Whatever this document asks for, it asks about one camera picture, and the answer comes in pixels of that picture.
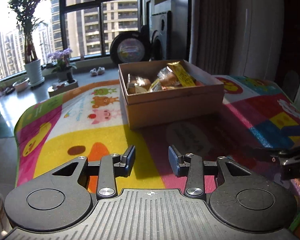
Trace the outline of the pair of small white shoes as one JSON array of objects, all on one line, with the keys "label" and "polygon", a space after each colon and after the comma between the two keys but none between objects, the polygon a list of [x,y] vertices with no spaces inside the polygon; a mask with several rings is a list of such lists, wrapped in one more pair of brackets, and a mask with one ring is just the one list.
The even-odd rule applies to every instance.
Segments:
[{"label": "pair of small white shoes", "polygon": [[104,67],[98,67],[97,69],[96,68],[93,68],[92,70],[90,70],[90,75],[91,76],[99,76],[99,75],[103,75],[105,73],[105,68]]}]

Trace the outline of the purple flowers in grey pot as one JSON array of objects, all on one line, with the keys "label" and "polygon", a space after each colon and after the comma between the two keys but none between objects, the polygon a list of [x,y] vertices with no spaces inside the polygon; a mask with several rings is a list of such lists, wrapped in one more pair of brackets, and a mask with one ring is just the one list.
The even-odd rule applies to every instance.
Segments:
[{"label": "purple flowers in grey pot", "polygon": [[48,58],[55,63],[52,73],[56,73],[59,82],[68,80],[67,74],[73,75],[73,69],[77,69],[76,64],[70,62],[71,53],[72,49],[66,48],[63,51],[55,51],[48,55]]}]

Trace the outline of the open cardboard box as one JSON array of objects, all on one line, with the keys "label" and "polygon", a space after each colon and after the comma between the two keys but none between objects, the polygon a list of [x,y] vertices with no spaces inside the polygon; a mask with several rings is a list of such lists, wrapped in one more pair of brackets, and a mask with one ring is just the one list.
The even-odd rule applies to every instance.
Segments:
[{"label": "open cardboard box", "polygon": [[206,115],[218,111],[222,106],[224,84],[184,60],[180,60],[181,64],[200,85],[153,93],[128,94],[128,74],[153,79],[170,62],[174,60],[119,64],[121,92],[130,129]]}]

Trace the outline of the black washing machine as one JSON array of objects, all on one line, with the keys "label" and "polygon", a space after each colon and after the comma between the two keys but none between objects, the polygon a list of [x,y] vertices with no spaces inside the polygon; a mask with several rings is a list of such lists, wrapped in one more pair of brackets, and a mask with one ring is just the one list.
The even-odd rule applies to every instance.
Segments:
[{"label": "black washing machine", "polygon": [[164,10],[152,10],[152,0],[145,2],[146,37],[150,42],[150,59],[188,60],[190,52],[189,0],[163,2]]}]

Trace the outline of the long bread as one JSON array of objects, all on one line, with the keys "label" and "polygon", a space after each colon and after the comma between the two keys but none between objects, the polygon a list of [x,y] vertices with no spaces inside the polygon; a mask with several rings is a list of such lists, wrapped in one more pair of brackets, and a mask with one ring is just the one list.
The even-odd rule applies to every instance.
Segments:
[{"label": "long bread", "polygon": [[159,79],[161,90],[168,90],[175,87],[181,87],[181,83],[170,67],[162,68],[157,77]]}]

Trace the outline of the colourful cartoon play mat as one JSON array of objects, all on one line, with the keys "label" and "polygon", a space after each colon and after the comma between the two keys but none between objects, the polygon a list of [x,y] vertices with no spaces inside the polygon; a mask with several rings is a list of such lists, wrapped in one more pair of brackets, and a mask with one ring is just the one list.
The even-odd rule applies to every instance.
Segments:
[{"label": "colourful cartoon play mat", "polygon": [[185,179],[173,175],[168,161],[168,147],[174,145],[205,160],[229,157],[289,189],[298,201],[300,219],[300,179],[282,180],[274,157],[249,151],[300,146],[300,136],[282,133],[286,126],[300,125],[300,112],[273,82],[243,76],[219,80],[225,95],[218,113],[137,130],[128,126],[117,80],[91,83],[31,106],[14,129],[16,184],[80,155],[96,161],[134,145],[132,175],[117,180],[119,189],[183,189]]}]

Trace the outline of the small crinkled snack packet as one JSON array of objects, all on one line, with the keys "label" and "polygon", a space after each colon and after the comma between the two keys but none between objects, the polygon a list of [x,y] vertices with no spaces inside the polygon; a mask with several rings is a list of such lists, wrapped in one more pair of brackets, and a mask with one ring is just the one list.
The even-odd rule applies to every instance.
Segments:
[{"label": "small crinkled snack packet", "polygon": [[156,79],[149,87],[148,92],[153,93],[153,92],[158,92],[162,90],[162,85],[160,82],[160,79]]}]

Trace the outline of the yellow long snack bar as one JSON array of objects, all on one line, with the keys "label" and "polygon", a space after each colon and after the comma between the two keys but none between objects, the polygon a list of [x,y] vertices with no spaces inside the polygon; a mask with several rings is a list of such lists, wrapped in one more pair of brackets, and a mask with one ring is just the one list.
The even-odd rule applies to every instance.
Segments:
[{"label": "yellow long snack bar", "polygon": [[188,74],[180,61],[168,63],[167,66],[172,70],[182,87],[194,87],[196,85],[192,76]]}]

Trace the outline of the low white planter bowl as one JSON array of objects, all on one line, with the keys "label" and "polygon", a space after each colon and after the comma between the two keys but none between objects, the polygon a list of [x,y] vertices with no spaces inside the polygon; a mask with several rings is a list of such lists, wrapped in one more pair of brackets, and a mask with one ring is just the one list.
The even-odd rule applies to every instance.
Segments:
[{"label": "low white planter bowl", "polygon": [[17,93],[22,92],[29,86],[29,78],[24,77],[13,84],[13,88]]}]

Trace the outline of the white cabinet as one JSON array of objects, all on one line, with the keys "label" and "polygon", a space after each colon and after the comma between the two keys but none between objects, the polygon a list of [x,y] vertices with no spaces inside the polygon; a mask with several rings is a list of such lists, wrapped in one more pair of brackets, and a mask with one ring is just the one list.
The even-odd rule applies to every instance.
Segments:
[{"label": "white cabinet", "polygon": [[300,110],[300,0],[230,0],[229,73],[274,81]]}]

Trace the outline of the beige pleated curtain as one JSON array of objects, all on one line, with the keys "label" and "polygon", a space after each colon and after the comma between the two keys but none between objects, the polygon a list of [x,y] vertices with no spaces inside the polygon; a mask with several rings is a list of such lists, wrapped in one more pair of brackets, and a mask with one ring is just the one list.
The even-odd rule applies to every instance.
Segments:
[{"label": "beige pleated curtain", "polygon": [[213,74],[228,74],[236,0],[191,0],[189,62]]}]

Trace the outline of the round bread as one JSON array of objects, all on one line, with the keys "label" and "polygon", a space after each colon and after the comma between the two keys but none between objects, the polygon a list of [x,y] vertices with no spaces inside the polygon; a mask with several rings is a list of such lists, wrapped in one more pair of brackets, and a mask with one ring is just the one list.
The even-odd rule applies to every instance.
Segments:
[{"label": "round bread", "polygon": [[147,78],[128,74],[127,92],[130,95],[147,93],[151,84]]}]

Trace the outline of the tall plant in white pot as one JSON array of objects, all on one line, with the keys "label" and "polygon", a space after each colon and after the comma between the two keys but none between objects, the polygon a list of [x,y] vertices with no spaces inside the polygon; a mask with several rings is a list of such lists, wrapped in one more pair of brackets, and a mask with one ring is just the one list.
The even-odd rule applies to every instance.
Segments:
[{"label": "tall plant in white pot", "polygon": [[17,28],[24,37],[25,70],[31,87],[41,85],[45,81],[33,42],[33,32],[43,23],[34,16],[41,1],[43,0],[8,0],[9,8],[16,15]]}]

